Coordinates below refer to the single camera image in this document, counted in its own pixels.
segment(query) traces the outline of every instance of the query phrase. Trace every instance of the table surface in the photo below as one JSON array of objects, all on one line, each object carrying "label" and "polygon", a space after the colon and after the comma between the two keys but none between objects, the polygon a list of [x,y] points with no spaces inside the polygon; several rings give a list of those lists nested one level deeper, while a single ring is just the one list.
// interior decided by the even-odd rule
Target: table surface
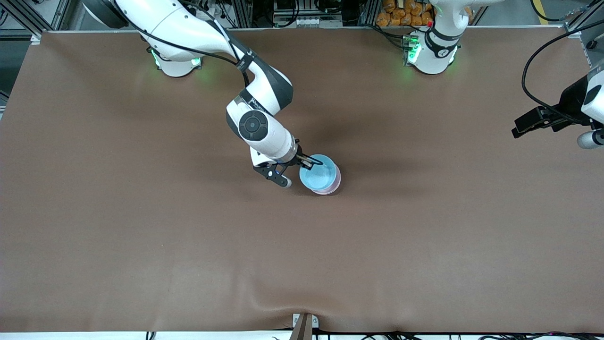
[{"label": "table surface", "polygon": [[[472,29],[443,74],[370,30],[238,32],[294,84],[278,118],[336,195],[256,174],[227,63],[171,79],[136,34],[45,34],[0,124],[0,329],[604,332],[604,153],[514,140],[562,29]],[[588,71],[538,57],[549,102]]]}]

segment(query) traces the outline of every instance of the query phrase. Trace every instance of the light blue lid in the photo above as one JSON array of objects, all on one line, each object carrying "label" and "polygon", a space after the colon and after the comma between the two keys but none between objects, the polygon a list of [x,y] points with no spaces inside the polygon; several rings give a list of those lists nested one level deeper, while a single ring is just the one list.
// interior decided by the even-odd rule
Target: light blue lid
[{"label": "light blue lid", "polygon": [[336,180],[338,171],[336,165],[326,155],[312,155],[314,159],[323,162],[323,165],[314,165],[311,170],[300,168],[300,180],[310,190],[325,190]]}]

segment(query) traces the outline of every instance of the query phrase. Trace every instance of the white robot link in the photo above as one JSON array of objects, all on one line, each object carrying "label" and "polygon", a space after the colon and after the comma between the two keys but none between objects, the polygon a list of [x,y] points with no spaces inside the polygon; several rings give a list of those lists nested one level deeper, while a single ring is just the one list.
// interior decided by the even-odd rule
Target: white robot link
[{"label": "white robot link", "polygon": [[466,7],[492,5],[503,0],[430,0],[436,10],[434,23],[411,35],[407,62],[426,74],[439,74],[453,63],[457,43],[469,23]]},{"label": "white robot link", "polygon": [[578,124],[590,126],[591,131],[577,138],[582,149],[597,149],[604,146],[604,60],[574,84],[567,87],[558,104],[548,108],[537,106],[515,120],[512,130],[514,138],[537,129],[552,128],[558,132],[567,126]]},{"label": "white robot link", "polygon": [[[96,20],[112,28],[131,25],[150,45],[165,74],[185,76],[204,56],[235,58],[246,87],[226,107],[226,120],[235,135],[250,147],[254,170],[281,187],[292,182],[283,173],[289,166],[312,169],[323,163],[302,153],[298,140],[274,116],[292,102],[294,89],[281,72],[243,45],[203,8],[203,19],[178,0],[83,0]],[[246,70],[254,74],[247,81]]]}]

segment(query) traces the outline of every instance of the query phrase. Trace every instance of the yellow stripe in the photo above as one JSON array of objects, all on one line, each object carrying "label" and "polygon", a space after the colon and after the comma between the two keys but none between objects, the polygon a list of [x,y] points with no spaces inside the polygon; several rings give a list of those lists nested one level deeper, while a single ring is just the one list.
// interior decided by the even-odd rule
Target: yellow stripe
[{"label": "yellow stripe", "polygon": [[[541,13],[541,15],[543,16],[547,16],[545,15],[545,11],[543,10],[543,5],[541,4],[541,0],[533,0],[535,2],[535,8],[537,8],[537,11],[539,11],[539,13]],[[541,25],[547,25],[548,22],[547,20],[541,18],[540,16],[538,16],[539,18],[539,22],[541,23]]]}]

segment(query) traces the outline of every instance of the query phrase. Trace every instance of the pile of brown objects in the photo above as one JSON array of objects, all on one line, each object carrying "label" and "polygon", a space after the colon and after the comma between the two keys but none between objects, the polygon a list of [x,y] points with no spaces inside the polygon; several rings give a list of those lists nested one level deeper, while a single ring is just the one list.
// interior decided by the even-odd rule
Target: pile of brown objects
[{"label": "pile of brown objects", "polygon": [[405,0],[405,8],[399,8],[395,0],[384,0],[382,5],[384,10],[378,14],[376,21],[376,24],[380,27],[426,26],[434,20],[431,4]]}]

